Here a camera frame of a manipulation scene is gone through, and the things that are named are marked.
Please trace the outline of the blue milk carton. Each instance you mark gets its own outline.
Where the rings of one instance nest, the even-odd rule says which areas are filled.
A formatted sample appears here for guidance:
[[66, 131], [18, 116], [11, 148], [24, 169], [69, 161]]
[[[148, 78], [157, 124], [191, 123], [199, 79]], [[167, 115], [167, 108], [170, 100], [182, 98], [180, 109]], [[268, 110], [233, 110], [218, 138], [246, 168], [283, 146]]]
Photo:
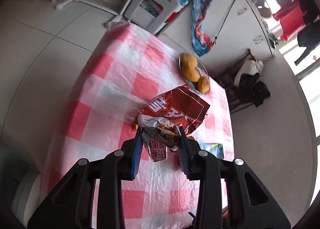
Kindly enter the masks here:
[[223, 145], [220, 143], [201, 143], [200, 148], [213, 154], [218, 159], [224, 159]]

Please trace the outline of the red snack wrapper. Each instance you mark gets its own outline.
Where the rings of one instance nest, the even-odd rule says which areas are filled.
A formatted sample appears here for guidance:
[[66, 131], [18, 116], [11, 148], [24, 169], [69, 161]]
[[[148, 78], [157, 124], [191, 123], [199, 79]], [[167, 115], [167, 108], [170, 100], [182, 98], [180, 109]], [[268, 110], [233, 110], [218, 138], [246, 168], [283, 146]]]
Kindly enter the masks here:
[[153, 98], [138, 114], [142, 139], [153, 162], [168, 158], [181, 137], [193, 133], [203, 122], [210, 105], [187, 85], [176, 87]]

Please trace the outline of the right yellow mango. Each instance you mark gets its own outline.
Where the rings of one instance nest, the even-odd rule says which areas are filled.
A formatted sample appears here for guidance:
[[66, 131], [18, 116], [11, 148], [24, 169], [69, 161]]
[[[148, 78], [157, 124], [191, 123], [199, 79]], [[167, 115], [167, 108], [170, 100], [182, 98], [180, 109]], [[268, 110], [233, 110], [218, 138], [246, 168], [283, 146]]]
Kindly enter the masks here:
[[210, 80], [207, 76], [200, 77], [199, 81], [197, 82], [197, 90], [202, 94], [206, 94], [209, 92]]

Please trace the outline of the yellow mango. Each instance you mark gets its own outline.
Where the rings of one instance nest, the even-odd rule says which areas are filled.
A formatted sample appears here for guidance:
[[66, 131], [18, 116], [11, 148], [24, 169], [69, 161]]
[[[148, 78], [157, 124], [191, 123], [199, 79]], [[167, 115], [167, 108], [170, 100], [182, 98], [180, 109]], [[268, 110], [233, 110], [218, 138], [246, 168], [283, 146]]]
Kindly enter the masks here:
[[200, 77], [199, 81], [197, 82], [197, 90], [202, 94], [206, 94], [209, 92], [210, 80], [207, 76]]
[[182, 54], [180, 56], [181, 65], [190, 65], [192, 67], [197, 67], [197, 59], [192, 54]]
[[183, 75], [191, 82], [196, 83], [200, 79], [199, 72], [190, 65], [183, 65], [182, 68]]

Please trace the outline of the pink checkered tablecloth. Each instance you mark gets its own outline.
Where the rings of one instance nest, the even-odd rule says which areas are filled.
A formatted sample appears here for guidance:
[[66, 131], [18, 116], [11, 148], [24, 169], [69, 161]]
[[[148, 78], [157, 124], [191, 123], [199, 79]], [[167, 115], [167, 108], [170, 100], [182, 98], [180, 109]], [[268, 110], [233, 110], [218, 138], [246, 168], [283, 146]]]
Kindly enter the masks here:
[[234, 156], [225, 90], [193, 92], [180, 56], [131, 23], [101, 39], [72, 91], [29, 228], [220, 228]]

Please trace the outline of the dark wicker fruit basket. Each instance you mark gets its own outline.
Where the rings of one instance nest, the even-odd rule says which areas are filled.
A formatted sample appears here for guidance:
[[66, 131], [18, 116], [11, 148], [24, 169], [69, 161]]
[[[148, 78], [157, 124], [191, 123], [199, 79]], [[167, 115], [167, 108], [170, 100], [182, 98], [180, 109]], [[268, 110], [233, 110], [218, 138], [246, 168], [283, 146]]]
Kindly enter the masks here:
[[210, 92], [210, 78], [201, 62], [191, 54], [181, 54], [179, 67], [188, 86], [197, 93]]

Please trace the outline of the wooden folding stool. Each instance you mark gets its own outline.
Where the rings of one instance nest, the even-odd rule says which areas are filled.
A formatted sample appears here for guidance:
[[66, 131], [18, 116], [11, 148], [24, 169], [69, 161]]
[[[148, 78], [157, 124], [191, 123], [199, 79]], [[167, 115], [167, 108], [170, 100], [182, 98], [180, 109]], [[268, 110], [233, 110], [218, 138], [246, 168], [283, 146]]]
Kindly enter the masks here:
[[250, 49], [248, 49], [246, 53], [238, 61], [236, 61], [231, 66], [228, 66], [223, 73], [215, 77], [214, 80], [224, 89], [226, 89], [229, 86], [233, 86], [235, 76], [237, 75], [241, 66], [247, 60], [255, 60], [255, 56], [252, 54]]

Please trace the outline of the left yellow mango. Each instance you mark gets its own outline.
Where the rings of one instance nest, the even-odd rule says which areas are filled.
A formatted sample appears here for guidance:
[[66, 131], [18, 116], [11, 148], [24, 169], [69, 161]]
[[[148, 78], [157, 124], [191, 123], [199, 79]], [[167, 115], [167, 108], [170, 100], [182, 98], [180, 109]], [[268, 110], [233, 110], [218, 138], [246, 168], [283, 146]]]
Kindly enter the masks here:
[[183, 65], [182, 68], [183, 75], [191, 82], [196, 83], [200, 79], [199, 72], [190, 65]]

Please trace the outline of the black folded chair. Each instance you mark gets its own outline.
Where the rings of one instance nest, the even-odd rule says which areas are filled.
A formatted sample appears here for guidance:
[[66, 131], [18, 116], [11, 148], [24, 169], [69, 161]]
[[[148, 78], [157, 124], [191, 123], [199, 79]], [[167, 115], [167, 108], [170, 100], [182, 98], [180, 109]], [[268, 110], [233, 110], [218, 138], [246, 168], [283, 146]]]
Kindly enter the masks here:
[[255, 75], [242, 74], [238, 87], [233, 86], [227, 93], [229, 111], [231, 114], [239, 112], [252, 105], [258, 107], [270, 98], [271, 93], [267, 85], [259, 81], [260, 73]]

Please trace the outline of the rear yellow mango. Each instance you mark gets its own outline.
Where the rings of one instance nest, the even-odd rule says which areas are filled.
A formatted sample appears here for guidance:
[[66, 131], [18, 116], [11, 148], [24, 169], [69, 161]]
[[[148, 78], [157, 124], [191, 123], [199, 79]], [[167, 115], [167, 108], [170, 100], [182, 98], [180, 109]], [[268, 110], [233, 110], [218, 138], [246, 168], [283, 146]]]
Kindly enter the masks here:
[[192, 54], [182, 54], [180, 56], [181, 65], [190, 65], [192, 67], [197, 67], [197, 59]]

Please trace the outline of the colourful hanging bag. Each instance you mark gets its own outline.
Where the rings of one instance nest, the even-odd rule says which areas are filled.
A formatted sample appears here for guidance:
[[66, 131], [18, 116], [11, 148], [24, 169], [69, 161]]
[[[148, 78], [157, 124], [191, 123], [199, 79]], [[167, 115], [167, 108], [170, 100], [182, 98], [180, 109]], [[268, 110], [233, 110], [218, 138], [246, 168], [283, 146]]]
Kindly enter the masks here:
[[202, 24], [206, 19], [212, 1], [193, 0], [191, 9], [191, 46], [199, 57], [209, 53], [215, 44], [215, 41], [202, 30]]

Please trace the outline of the white plastic stool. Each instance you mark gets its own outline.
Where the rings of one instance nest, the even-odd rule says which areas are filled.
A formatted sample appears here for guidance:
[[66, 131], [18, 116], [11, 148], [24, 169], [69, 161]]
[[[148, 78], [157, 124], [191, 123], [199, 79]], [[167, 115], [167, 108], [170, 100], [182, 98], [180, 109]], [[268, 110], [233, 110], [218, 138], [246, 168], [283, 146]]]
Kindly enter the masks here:
[[131, 0], [124, 17], [155, 35], [182, 9], [179, 0]]

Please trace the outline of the red hanging garment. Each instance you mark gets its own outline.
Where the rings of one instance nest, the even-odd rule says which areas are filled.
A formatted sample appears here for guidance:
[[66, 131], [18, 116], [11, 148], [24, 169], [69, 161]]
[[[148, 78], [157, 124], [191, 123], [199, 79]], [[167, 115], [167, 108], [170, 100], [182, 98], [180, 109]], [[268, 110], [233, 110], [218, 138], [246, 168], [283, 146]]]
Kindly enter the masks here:
[[305, 14], [306, 12], [302, 12], [300, 8], [299, 0], [293, 0], [272, 15], [276, 21], [280, 22], [281, 40], [288, 41], [306, 26], [303, 20]]

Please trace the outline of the black hanging garment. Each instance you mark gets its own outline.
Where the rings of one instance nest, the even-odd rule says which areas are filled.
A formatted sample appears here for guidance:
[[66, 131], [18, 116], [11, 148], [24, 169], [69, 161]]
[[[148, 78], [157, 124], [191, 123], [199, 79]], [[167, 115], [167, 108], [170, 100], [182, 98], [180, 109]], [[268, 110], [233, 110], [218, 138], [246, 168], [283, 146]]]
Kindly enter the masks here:
[[299, 65], [315, 48], [319, 46], [319, 0], [299, 0], [300, 8], [305, 14], [306, 27], [297, 34], [298, 45], [304, 47], [302, 55], [295, 61]]

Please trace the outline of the white wall cabinet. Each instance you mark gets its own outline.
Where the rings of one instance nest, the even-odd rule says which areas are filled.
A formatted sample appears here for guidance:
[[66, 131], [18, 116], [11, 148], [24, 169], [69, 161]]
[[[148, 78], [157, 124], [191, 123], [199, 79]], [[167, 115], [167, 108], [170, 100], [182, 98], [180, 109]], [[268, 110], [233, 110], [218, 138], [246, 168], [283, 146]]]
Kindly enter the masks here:
[[239, 61], [248, 50], [261, 61], [274, 55], [266, 27], [251, 0], [213, 0], [202, 31], [214, 42], [200, 57], [211, 77]]

